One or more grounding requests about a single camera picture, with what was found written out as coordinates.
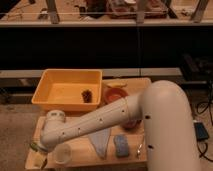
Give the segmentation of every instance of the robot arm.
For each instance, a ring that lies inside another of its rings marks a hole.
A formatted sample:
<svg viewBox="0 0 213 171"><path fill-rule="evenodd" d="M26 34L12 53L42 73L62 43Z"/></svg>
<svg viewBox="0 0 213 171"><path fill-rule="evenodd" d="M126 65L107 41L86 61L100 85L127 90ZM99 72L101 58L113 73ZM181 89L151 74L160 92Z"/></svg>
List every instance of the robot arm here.
<svg viewBox="0 0 213 171"><path fill-rule="evenodd" d="M144 93L117 100L73 122L65 123L64 113L51 111L39 145L49 152L69 139L141 118L150 171L201 171L187 97L169 81L155 82Z"/></svg>

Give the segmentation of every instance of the concrete floor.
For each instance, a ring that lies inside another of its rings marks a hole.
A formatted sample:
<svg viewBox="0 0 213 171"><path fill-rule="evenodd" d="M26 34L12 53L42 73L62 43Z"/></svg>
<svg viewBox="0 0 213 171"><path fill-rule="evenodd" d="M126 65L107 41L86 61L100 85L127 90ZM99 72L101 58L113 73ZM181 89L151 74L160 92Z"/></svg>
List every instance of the concrete floor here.
<svg viewBox="0 0 213 171"><path fill-rule="evenodd" d="M193 98L194 102L197 100L198 97L200 97L197 96L195 92L186 93L189 96L190 100ZM1 171L25 171L24 165L29 150L28 145L33 136L36 122L40 113L41 109L35 105L0 105ZM204 122L210 134L210 139L207 140L209 144L207 155L208 157L213 159L213 127L211 126L209 120L208 111L201 116L196 117L196 119ZM201 164L203 171L213 170L213 163L210 163L203 158L201 159Z"/></svg>

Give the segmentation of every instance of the dark background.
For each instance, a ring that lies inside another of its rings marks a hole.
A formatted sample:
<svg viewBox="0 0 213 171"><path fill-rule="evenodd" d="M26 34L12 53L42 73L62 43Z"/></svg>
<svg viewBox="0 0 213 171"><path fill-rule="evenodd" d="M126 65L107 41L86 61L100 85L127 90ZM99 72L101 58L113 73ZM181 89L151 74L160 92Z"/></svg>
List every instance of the dark background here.
<svg viewBox="0 0 213 171"><path fill-rule="evenodd" d="M178 67L212 46L212 26L0 28L0 69Z"/></svg>
<svg viewBox="0 0 213 171"><path fill-rule="evenodd" d="M0 0L0 19L20 0Z"/></svg>

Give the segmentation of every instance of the gray sponge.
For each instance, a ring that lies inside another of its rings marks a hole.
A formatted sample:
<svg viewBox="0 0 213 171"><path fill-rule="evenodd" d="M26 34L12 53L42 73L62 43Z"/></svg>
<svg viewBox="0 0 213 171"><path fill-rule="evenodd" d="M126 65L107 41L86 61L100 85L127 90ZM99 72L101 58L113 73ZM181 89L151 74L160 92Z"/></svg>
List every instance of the gray sponge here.
<svg viewBox="0 0 213 171"><path fill-rule="evenodd" d="M128 157L129 156L129 145L125 135L116 135L114 137L114 144L116 148L117 157Z"/></svg>

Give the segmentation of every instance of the wooden table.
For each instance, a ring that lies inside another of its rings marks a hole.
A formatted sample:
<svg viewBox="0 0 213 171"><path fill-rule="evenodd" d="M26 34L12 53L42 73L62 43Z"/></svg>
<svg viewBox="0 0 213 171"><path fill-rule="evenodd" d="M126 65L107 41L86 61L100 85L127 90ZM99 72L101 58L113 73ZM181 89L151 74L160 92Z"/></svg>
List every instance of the wooden table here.
<svg viewBox="0 0 213 171"><path fill-rule="evenodd" d="M190 20L191 16L185 16L182 14L182 10L190 9L194 11L196 9L198 0L173 0L171 4L171 9L175 12L178 19L180 20ZM206 10L203 15L203 19L213 19L213 0L209 0Z"/></svg>
<svg viewBox="0 0 213 171"><path fill-rule="evenodd" d="M127 86L124 88L129 94L143 91L147 86L150 85L151 81L148 78L138 78L138 79L119 79L119 80L104 80L103 81L103 91L106 88L106 84L112 81L119 81L126 83ZM79 116L72 116L71 113L68 114L67 121L74 120ZM40 136L40 131L44 122L45 116L41 116L38 119L37 126L35 129L35 133L33 136L33 141L38 141ZM132 165L137 167L145 167L146 165L146 152L145 146L143 146L142 154L139 158L136 157L136 152L139 144L142 141L144 136L143 133L143 122L139 124L137 127L130 131L124 130L121 126L114 126L111 128L111 135L108 143L107 149L107 157L106 159L101 159L96 154L92 144L90 143L87 136L82 136L66 143L70 145L72 151L72 159L66 166L57 165L53 161L52 153L48 154L48 164L46 168L63 168L63 167L88 167L88 166L116 166L116 165ZM118 134L125 134L128 140L130 155L125 158L117 158L115 156L115 146L113 143L113 137ZM25 168L27 170L37 169L34 167L34 158L35 152L31 149L29 150L29 154L26 160Z"/></svg>
<svg viewBox="0 0 213 171"><path fill-rule="evenodd" d="M61 21L82 21L79 9L75 5L85 6L84 0L55 0L56 8ZM40 21L38 16L42 8L47 8L45 0L36 0L35 4L29 4L28 0L21 0L15 5L10 12L7 13L1 20L2 21ZM109 20L107 15L100 17L98 20Z"/></svg>

